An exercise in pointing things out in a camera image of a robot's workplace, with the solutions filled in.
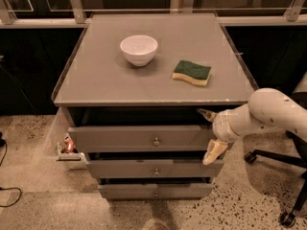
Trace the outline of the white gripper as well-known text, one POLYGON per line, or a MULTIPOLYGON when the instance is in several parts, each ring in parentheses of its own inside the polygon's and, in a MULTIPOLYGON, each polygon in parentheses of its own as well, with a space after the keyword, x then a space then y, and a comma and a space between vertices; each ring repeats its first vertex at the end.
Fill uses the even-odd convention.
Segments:
POLYGON ((227 109, 217 113, 203 108, 199 108, 198 112, 208 122, 213 122, 213 133, 218 138, 217 140, 211 139, 209 141, 206 153, 202 159, 203 165, 209 165, 226 151, 228 143, 234 143, 243 137, 243 133, 237 127, 240 121, 239 112, 237 109, 227 109))

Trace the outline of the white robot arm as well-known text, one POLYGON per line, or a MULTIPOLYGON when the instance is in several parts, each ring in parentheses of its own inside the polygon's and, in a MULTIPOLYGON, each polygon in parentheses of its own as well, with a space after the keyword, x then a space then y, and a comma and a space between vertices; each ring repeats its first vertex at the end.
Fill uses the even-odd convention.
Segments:
POLYGON ((215 139, 211 139, 202 163, 213 163, 228 147, 246 135, 285 129, 307 142, 307 110, 282 92, 261 88, 248 102, 234 109, 198 112, 212 123, 215 139))

